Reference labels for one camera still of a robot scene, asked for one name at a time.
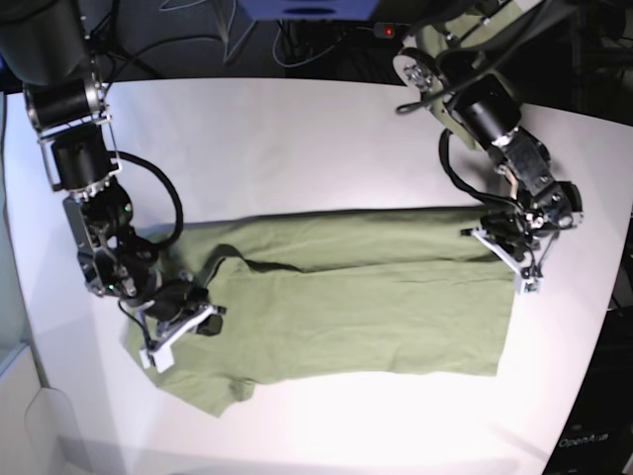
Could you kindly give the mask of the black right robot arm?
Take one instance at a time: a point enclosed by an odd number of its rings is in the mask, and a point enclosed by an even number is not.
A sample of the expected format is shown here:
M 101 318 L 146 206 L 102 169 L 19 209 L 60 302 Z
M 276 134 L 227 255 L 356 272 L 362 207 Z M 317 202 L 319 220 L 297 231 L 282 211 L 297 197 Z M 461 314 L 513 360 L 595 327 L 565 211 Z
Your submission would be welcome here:
M 219 334 L 225 308 L 212 305 L 208 290 L 193 278 L 165 279 L 156 267 L 160 252 L 184 231 L 182 201 L 159 167 L 105 144 L 108 87 L 75 2 L 2 2 L 1 58 L 23 84 L 49 186 L 67 194 L 63 208 L 87 289 L 140 312 L 141 333 L 151 345 L 157 341 L 149 335 L 149 319 L 159 337 L 178 330 Z M 168 237 L 151 241 L 136 233 L 132 199 L 117 178 L 123 162 L 144 168 L 165 187 L 175 214 Z

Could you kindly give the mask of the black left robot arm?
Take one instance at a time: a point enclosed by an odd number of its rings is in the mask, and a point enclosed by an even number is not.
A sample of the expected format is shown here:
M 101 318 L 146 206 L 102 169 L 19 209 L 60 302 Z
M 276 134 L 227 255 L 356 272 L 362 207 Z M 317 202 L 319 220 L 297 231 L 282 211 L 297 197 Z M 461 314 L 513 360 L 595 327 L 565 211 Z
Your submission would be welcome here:
M 517 260 L 540 239 L 575 228 L 582 213 L 578 188 L 555 179 L 547 147 L 526 131 L 518 100 L 499 69 L 522 46 L 560 22 L 573 1 L 431 1 L 415 17 L 394 57 L 394 70 L 415 101 L 403 116 L 428 110 L 444 127 L 440 162 L 454 185 L 490 207 L 485 238 Z M 488 155 L 512 190 L 507 196 L 468 185 L 449 163 L 460 138 Z

